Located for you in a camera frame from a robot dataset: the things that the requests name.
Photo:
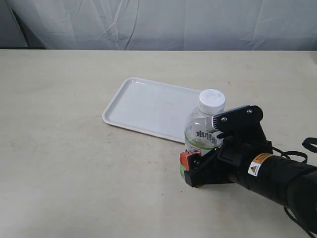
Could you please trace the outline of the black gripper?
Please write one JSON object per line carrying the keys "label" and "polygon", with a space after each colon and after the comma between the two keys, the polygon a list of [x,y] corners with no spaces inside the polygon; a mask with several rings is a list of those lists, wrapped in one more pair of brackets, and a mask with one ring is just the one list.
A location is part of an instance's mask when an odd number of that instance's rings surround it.
{"label": "black gripper", "polygon": [[189,186],[235,183],[238,174],[258,154],[273,152],[272,142],[262,129],[221,133],[219,137],[223,138],[223,144],[203,156],[200,152],[180,153],[180,164],[186,170],[184,180]]}

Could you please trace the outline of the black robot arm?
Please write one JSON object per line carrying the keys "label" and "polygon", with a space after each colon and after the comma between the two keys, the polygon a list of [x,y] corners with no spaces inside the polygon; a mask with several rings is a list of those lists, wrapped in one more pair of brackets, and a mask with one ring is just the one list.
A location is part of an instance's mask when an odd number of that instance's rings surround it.
{"label": "black robot arm", "polygon": [[264,136],[238,133],[205,155],[182,152],[183,177],[191,187],[236,183],[292,211],[299,223],[317,228],[317,168],[290,158],[296,151],[273,154]]}

